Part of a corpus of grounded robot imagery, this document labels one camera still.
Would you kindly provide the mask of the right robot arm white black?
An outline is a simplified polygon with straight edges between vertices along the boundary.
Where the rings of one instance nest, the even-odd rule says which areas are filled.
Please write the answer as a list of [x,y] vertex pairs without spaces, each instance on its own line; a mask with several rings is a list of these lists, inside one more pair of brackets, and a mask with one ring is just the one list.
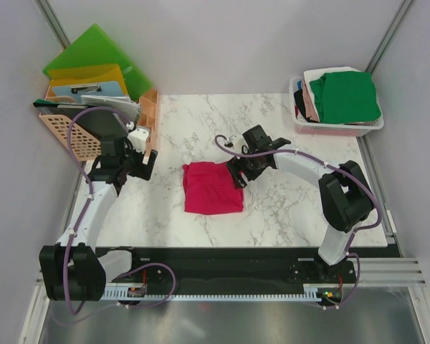
[[268,168],[307,181],[320,192],[323,216],[328,224],[315,276],[330,282],[340,273],[339,263],[348,256],[355,233],[372,210],[379,210],[361,167],[354,161],[334,166],[294,146],[285,138],[271,139],[257,125],[242,135],[217,135],[215,144],[231,156],[226,163],[236,188],[246,188]]

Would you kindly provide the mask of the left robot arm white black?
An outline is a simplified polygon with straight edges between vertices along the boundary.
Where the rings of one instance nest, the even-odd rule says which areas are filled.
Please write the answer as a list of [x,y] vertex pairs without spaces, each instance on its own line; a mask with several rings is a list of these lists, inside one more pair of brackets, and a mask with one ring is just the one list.
[[121,138],[104,138],[101,154],[87,174],[83,201],[63,235],[45,246],[39,262],[47,296],[51,300],[98,301],[107,283],[121,276],[128,282],[140,279],[143,265],[125,250],[98,257],[97,238],[105,217],[129,177],[151,178],[157,151],[146,153],[145,131]]

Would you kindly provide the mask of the pink red t shirt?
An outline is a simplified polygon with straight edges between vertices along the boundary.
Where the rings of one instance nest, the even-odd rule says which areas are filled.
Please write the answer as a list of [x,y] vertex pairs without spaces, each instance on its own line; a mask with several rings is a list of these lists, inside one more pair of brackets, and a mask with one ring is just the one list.
[[202,215],[240,213],[244,192],[234,186],[225,163],[192,162],[182,165],[184,211]]

